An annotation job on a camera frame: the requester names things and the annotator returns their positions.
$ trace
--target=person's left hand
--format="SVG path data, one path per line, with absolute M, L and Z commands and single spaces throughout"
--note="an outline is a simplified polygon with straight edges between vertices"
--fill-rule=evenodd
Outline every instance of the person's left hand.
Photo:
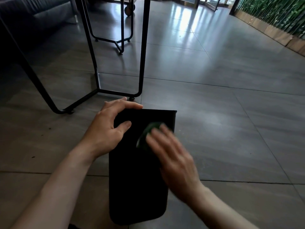
M 141 109 L 143 105 L 127 101 L 126 97 L 110 102 L 105 101 L 105 105 L 94 117 L 78 147 L 85 150 L 92 159 L 113 150 L 132 125 L 130 121 L 125 121 L 116 128 L 113 126 L 115 117 L 125 108 Z

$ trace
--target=black leather sofa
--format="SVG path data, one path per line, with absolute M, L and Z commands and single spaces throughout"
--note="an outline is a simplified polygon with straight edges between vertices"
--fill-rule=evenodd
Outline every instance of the black leather sofa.
M 74 0 L 0 0 L 0 16 L 17 40 L 52 28 L 76 13 Z

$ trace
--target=wooden border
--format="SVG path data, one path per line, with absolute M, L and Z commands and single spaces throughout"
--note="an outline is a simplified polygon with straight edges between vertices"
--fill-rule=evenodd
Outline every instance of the wooden border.
M 291 34 L 286 33 L 250 14 L 247 14 L 241 10 L 236 10 L 234 16 L 243 22 L 253 26 L 255 29 L 276 40 L 283 46 L 305 56 L 305 40 L 294 37 Z

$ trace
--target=black box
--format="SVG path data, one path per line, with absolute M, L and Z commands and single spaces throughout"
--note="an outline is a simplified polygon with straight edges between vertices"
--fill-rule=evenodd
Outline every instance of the black box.
M 136 148 L 136 144 L 151 122 L 164 122 L 174 131 L 176 112 L 125 109 L 115 118 L 114 127 L 124 121 L 131 121 L 132 126 L 109 153 L 109 211 L 114 223 L 129 225 L 164 214 L 168 188 L 159 164 L 151 154 Z

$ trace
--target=floor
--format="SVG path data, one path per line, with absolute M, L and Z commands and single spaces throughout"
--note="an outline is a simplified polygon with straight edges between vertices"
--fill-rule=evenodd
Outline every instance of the floor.
M 94 42 L 103 87 L 137 92 L 143 1 L 135 34 L 118 56 Z M 120 39 L 115 3 L 90 8 L 96 35 Z M 130 19 L 125 19 L 125 35 Z M 64 24 L 25 52 L 59 108 L 94 88 L 93 65 L 80 21 Z M 0 76 L 0 221 L 9 228 L 95 113 L 113 96 L 96 95 L 72 115 L 51 112 L 16 65 Z M 145 108 L 177 110 L 176 135 L 193 155 L 200 179 L 260 228 L 305 225 L 305 58 L 246 23 L 200 6 L 152 2 L 143 93 Z M 95 161 L 72 223 L 114 225 L 108 212 L 108 156 Z M 130 229 L 206 228 L 173 194 L 159 219 Z

